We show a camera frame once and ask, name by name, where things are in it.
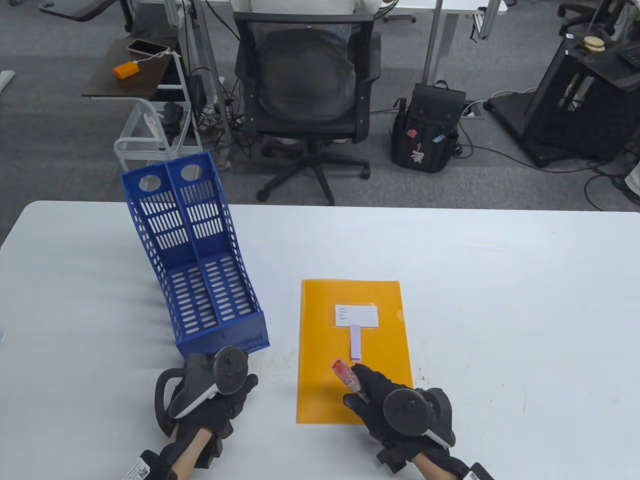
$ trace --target chair base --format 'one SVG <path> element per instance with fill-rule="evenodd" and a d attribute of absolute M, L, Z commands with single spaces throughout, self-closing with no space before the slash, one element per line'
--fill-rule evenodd
<path fill-rule="evenodd" d="M 417 22 L 415 13 L 388 13 L 382 18 L 383 22 L 388 22 L 389 20 L 411 20 L 411 23 Z"/>
<path fill-rule="evenodd" d="M 322 169 L 323 164 L 359 167 L 361 168 L 360 178 L 363 180 L 369 180 L 369 177 L 371 176 L 371 166 L 368 161 L 358 160 L 330 152 L 321 152 L 320 144 L 320 141 L 308 140 L 303 152 L 300 151 L 300 147 L 295 148 L 295 145 L 263 145 L 260 151 L 263 154 L 266 154 L 264 156 L 270 156 L 271 150 L 277 150 L 286 154 L 295 154 L 297 151 L 298 155 L 293 155 L 293 165 L 288 167 L 284 172 L 278 174 L 274 179 L 269 181 L 262 190 L 258 191 L 256 194 L 258 202 L 266 202 L 272 190 L 293 178 L 305 168 L 311 168 L 318 179 L 318 183 L 320 183 L 320 186 L 322 187 L 327 202 L 331 206 L 335 205 L 335 199 L 333 197 L 331 187 L 329 186 L 329 182 L 327 181 L 324 170 Z"/>
<path fill-rule="evenodd" d="M 600 25 L 607 35 L 612 36 L 616 32 L 616 23 L 620 17 L 620 13 L 625 7 L 625 3 L 624 1 L 618 0 L 611 11 L 609 10 L 610 5 L 598 11 L 597 8 L 579 3 L 561 3 L 558 6 L 558 17 L 564 17 L 566 12 L 578 13 L 578 16 L 567 20 L 562 27 L 560 27 L 558 33 L 560 36 L 565 36 L 571 27 L 588 24 L 593 21 L 594 24 Z"/>

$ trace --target smartphone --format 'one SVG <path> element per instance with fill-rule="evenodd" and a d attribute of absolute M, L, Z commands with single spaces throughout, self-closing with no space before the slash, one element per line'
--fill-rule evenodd
<path fill-rule="evenodd" d="M 146 40 L 134 40 L 129 44 L 127 50 L 134 53 L 140 53 L 142 55 L 153 56 L 157 55 L 160 52 L 164 52 L 167 50 L 166 45 L 155 44 L 153 42 L 148 42 Z"/>

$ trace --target black backpack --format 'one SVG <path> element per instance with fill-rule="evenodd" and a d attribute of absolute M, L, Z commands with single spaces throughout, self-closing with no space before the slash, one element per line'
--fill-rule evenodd
<path fill-rule="evenodd" d="M 396 102 L 400 108 L 391 133 L 393 162 L 421 172 L 442 170 L 456 150 L 466 98 L 465 92 L 450 90 L 443 80 L 433 86 L 417 83 L 408 111 L 406 99 Z"/>

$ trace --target desk leg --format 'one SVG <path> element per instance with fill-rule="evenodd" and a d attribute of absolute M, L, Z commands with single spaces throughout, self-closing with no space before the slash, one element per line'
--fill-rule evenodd
<path fill-rule="evenodd" d="M 444 25 L 442 26 L 442 32 L 440 33 L 440 45 L 438 45 L 438 53 L 433 64 L 433 68 L 428 70 L 427 85 L 433 85 L 436 81 L 436 75 L 438 74 L 438 66 L 440 65 L 440 59 L 448 57 L 451 53 L 451 45 L 453 44 L 453 37 L 456 34 L 456 26 L 458 25 L 458 13 L 447 13 L 444 19 Z"/>
<path fill-rule="evenodd" d="M 207 27 L 206 16 L 204 13 L 204 7 L 201 1 L 195 1 L 191 3 L 196 10 L 196 16 L 198 17 L 197 25 L 200 33 L 200 45 L 203 47 L 204 64 L 209 70 L 209 76 L 212 79 L 212 83 L 218 96 L 218 107 L 222 114 L 222 126 L 225 129 L 223 136 L 223 148 L 218 157 L 216 158 L 216 166 L 218 168 L 228 168 L 230 166 L 228 155 L 233 142 L 233 135 L 231 134 L 231 125 L 229 124 L 229 117 L 227 116 L 227 107 L 225 105 L 225 95 L 222 91 L 222 85 L 220 85 L 220 77 L 218 76 L 218 67 L 216 66 L 216 58 L 213 54 L 213 48 L 211 46 L 211 37 L 209 36 L 209 28 Z"/>

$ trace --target white table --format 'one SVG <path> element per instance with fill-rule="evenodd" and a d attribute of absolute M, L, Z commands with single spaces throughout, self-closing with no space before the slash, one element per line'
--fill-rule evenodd
<path fill-rule="evenodd" d="M 449 394 L 466 462 L 496 480 L 637 478 L 636 213 L 231 212 L 271 347 L 195 478 L 390 478 L 364 428 L 295 423 L 304 278 L 400 281 L 414 379 Z M 117 480 L 160 450 L 154 384 L 180 357 L 124 204 L 28 206 L 0 249 L 0 312 L 0 478 Z"/>
<path fill-rule="evenodd" d="M 164 3 L 164 0 L 140 0 L 142 3 Z M 209 0 L 212 4 L 229 4 L 230 0 Z M 441 27 L 438 28 L 438 50 L 436 51 L 433 59 L 433 64 L 430 66 L 430 82 L 433 83 L 438 72 L 438 66 L 440 61 L 448 57 L 451 53 L 451 45 L 453 44 L 453 38 L 456 32 L 456 26 L 458 25 L 458 19 L 460 14 L 464 15 L 478 15 L 481 12 L 478 10 L 479 6 L 487 6 L 488 0 L 444 0 L 442 4 L 442 13 L 444 21 L 440 22 Z M 431 11 L 435 9 L 435 0 L 400 0 L 392 12 L 421 12 Z M 498 9 L 498 15 L 504 15 L 507 13 L 507 6 L 504 1 L 500 2 L 500 8 Z"/>

